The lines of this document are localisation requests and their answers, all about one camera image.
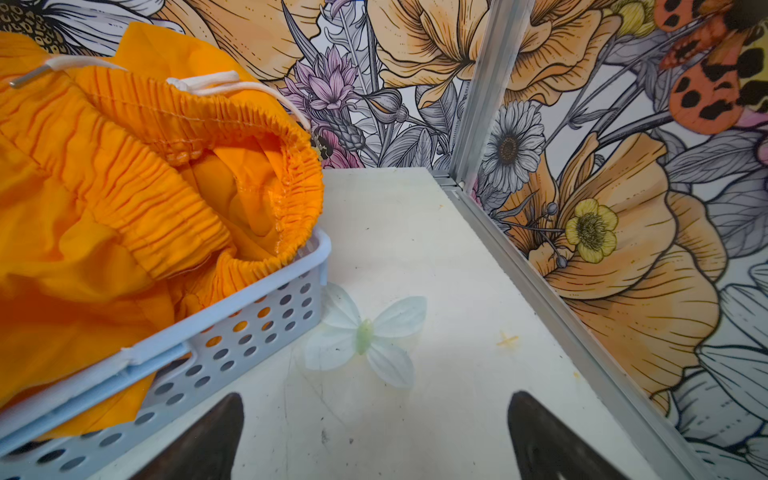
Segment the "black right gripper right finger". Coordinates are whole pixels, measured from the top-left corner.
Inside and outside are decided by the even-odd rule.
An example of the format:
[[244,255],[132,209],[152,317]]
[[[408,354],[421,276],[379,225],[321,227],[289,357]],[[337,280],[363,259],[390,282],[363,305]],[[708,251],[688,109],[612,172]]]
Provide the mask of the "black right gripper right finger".
[[507,424],[523,480],[627,480],[526,391],[512,395]]

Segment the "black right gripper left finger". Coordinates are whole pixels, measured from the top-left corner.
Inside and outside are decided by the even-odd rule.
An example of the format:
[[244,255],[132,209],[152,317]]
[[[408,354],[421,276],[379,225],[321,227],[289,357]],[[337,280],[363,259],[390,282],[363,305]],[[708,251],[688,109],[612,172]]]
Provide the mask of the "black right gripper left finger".
[[131,479],[229,480],[244,419],[241,396],[226,395]]

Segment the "orange drawstring shorts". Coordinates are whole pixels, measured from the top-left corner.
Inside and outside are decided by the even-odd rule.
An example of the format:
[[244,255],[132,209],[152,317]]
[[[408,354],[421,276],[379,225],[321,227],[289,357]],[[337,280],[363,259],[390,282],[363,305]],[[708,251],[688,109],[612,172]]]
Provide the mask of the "orange drawstring shorts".
[[291,263],[309,133],[228,54],[134,23],[111,58],[1,36],[1,406]]

